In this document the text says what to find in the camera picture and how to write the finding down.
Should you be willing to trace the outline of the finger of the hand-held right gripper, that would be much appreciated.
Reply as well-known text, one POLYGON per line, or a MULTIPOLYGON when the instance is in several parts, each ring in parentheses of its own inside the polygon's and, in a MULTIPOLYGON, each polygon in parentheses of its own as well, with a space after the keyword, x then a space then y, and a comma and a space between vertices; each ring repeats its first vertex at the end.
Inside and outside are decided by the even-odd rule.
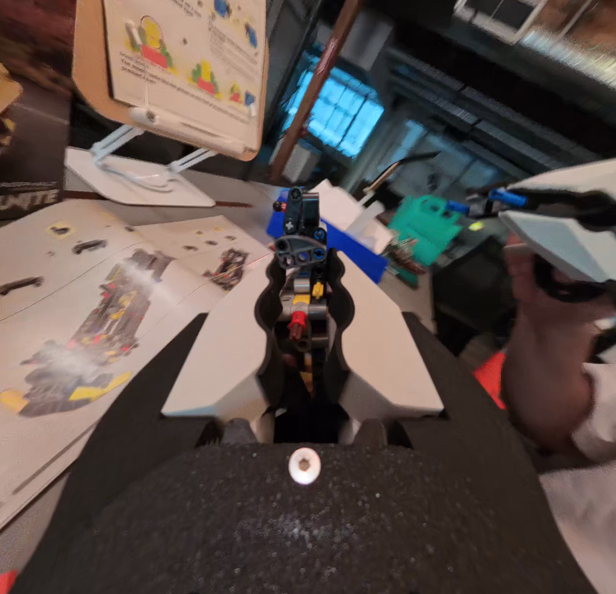
POLYGON ((500 202, 499 213, 614 214, 615 159, 561 168, 509 184, 505 191, 526 198, 523 207, 500 202))
POLYGON ((576 281, 615 280, 615 230, 593 231, 573 218, 507 210, 500 221, 535 254, 576 281))

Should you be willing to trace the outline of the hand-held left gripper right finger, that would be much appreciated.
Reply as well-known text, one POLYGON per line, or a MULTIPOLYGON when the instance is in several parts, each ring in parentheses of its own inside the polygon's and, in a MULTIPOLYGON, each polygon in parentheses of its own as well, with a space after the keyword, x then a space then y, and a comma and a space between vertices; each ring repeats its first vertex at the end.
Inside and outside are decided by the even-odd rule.
POLYGON ((327 397, 347 415, 338 432, 351 444, 365 421, 387 429, 400 420, 444 411, 400 308, 342 251, 327 259, 327 397))

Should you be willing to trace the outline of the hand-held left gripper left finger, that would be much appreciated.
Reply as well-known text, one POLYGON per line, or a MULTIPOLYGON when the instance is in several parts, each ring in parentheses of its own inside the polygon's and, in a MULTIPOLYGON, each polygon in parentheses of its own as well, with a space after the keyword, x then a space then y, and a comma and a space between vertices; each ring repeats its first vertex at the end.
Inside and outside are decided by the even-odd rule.
POLYGON ((286 273, 258 263, 217 304, 196 337, 164 403, 167 418, 246 421, 257 441, 273 443, 285 363, 275 335, 286 273))

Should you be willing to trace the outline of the blue lego pin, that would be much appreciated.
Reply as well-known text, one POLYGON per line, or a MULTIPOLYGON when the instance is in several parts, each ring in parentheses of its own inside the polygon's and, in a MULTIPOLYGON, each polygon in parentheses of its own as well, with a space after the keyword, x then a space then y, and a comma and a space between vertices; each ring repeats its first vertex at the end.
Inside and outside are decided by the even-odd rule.
POLYGON ((488 199, 492 203, 500 203, 508 207, 524 208, 528 198, 505 188, 496 188, 489 191, 488 199))

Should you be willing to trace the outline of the lego car chassis model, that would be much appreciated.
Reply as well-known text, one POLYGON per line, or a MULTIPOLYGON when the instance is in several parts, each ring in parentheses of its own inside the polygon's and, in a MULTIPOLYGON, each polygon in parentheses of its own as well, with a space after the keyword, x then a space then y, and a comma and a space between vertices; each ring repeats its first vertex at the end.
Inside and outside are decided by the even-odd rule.
POLYGON ((328 233, 320 217, 319 194, 295 186, 273 208, 281 214, 282 233, 272 249, 285 274, 275 335, 283 357, 299 374, 307 398, 324 401, 331 288, 327 281, 328 233))

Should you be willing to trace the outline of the person's right forearm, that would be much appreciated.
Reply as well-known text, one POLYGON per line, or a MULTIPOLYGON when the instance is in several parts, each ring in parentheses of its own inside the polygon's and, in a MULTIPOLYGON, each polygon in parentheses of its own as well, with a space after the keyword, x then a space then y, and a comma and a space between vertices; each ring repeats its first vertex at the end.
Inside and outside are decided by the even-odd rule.
POLYGON ((501 395, 514 424, 542 449, 580 454, 573 435, 594 406, 594 387, 584 365, 596 334, 592 321, 516 320, 501 373, 501 395))

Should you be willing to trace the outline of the lego instruction booklet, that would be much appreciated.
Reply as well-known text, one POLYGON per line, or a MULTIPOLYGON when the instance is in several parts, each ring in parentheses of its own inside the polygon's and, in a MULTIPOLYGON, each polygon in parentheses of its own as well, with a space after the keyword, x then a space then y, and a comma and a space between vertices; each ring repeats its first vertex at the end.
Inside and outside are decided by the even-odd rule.
POLYGON ((1 527, 127 384, 271 251, 226 217, 131 226, 68 200, 1 227, 1 527))

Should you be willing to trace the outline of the dark lego set box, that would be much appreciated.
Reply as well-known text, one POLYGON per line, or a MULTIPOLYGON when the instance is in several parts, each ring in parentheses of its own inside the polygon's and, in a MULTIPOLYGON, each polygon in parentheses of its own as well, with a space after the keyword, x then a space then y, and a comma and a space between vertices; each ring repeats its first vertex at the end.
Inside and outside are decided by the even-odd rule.
POLYGON ((1 221, 60 200, 76 0, 1 0, 1 221))

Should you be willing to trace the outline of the person's right hand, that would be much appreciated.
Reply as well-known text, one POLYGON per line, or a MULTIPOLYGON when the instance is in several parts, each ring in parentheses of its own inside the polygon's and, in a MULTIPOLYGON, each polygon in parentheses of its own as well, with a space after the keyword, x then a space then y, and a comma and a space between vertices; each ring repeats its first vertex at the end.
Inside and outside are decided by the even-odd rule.
POLYGON ((586 303, 564 303, 546 295, 535 282, 531 254, 507 248, 506 264, 517 303, 510 347, 553 345, 559 338, 587 347, 598 333, 597 322, 615 316, 615 307, 606 295, 586 303))

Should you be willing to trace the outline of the blue plastic bin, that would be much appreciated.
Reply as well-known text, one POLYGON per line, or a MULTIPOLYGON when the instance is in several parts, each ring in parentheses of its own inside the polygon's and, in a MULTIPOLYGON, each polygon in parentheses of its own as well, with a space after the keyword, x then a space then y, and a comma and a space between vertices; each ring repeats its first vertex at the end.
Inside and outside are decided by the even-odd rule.
MULTIPOLYGON (((388 265, 387 259, 371 251, 329 222, 325 221, 325 225, 328 233, 328 250, 334 248, 338 252, 344 252, 376 285, 379 285, 388 265)), ((266 233, 272 239, 283 235, 283 214, 281 212, 271 214, 266 233)))

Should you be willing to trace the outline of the teal felt bag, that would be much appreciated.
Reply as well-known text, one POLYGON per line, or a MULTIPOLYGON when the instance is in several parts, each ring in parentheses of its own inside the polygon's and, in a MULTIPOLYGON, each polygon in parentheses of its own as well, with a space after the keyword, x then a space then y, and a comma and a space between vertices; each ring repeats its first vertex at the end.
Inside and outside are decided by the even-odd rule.
POLYGON ((400 241, 413 239, 413 259, 430 267, 463 230, 462 215, 449 208, 449 202, 435 196, 404 198, 389 221, 388 228, 400 241))

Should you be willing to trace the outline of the white paper bags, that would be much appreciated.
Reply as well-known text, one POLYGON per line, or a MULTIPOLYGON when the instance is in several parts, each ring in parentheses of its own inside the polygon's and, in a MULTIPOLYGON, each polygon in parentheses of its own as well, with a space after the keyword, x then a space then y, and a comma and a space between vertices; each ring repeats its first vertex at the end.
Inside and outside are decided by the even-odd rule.
POLYGON ((355 200, 345 189, 332 186, 328 180, 320 182, 311 192, 319 195, 322 221, 334 226, 375 254, 382 254, 393 238, 392 231, 378 216, 385 212, 376 200, 366 206, 355 200))

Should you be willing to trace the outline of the black wooden desk lamp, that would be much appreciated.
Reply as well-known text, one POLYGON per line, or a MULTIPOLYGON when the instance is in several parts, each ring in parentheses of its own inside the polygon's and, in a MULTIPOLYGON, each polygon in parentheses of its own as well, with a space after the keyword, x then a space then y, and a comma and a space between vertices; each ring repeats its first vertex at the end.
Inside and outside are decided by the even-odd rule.
POLYGON ((371 183, 370 185, 368 185, 367 187, 364 188, 363 192, 363 198, 359 201, 359 205, 361 206, 365 206, 369 200, 371 200, 374 195, 376 194, 376 191, 385 183, 387 182, 389 176, 391 174, 393 174, 396 170, 398 170, 401 167, 404 167, 408 164, 412 164, 415 162, 423 162, 426 160, 430 160, 430 159, 434 159, 437 156, 439 156, 439 154, 441 153, 441 151, 435 151, 435 152, 425 152, 425 153, 420 153, 420 154, 415 154, 413 156, 410 157, 405 157, 403 159, 397 160, 395 161, 393 164, 389 165, 388 167, 386 167, 371 183))

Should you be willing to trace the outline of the paned window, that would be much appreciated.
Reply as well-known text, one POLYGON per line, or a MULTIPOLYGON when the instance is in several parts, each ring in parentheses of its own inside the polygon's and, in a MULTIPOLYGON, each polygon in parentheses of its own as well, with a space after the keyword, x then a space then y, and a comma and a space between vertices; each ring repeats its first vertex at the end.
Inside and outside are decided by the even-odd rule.
POLYGON ((308 136, 349 159, 363 150, 384 113, 377 91, 334 67, 323 84, 304 129, 308 136))

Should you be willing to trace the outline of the printed instruction sheet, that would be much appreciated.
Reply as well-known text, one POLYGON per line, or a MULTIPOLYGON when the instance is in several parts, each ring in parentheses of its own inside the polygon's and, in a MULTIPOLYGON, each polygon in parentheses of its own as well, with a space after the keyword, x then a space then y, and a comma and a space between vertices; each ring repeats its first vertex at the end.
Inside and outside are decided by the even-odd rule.
POLYGON ((267 0, 102 0, 112 98, 228 154, 260 146, 267 0))

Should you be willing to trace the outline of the wooden post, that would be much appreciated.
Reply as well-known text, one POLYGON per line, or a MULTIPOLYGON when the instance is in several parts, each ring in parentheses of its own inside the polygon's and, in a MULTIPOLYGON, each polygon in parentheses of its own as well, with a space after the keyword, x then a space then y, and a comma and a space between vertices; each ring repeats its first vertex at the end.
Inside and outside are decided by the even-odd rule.
POLYGON ((366 0, 345 0, 327 44, 323 49, 323 53, 315 67, 309 86, 305 91, 304 97, 297 108, 297 112, 289 128, 282 138, 279 151, 270 167, 270 180, 272 184, 279 182, 289 158, 291 157, 295 144, 301 136, 304 124, 311 114, 312 108, 319 97, 319 93, 324 83, 327 81, 365 1, 366 0))

